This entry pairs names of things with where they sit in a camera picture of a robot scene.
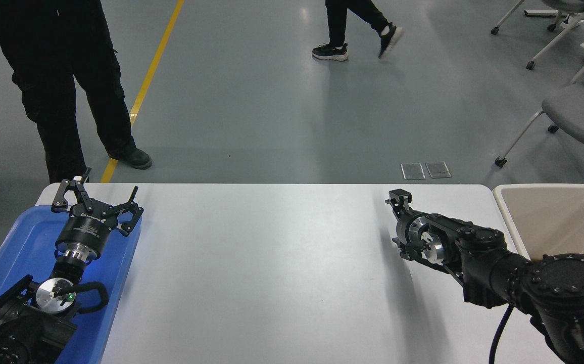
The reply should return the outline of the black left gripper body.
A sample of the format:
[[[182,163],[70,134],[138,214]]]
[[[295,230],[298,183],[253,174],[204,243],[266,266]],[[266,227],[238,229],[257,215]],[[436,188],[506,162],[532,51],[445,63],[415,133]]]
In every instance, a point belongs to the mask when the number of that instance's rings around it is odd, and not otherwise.
[[[57,238],[56,248],[64,252],[68,244],[81,244],[93,253],[102,253],[112,230],[118,224],[119,214],[114,214],[107,203],[94,202],[92,210],[88,210],[84,204],[73,205],[69,215]]]

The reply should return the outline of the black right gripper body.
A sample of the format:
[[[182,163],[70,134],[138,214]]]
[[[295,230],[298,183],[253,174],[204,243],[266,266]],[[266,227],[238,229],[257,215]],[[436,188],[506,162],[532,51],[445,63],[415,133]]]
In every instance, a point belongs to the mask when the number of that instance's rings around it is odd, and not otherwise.
[[[403,212],[398,215],[397,237],[405,253],[420,249],[420,213]]]

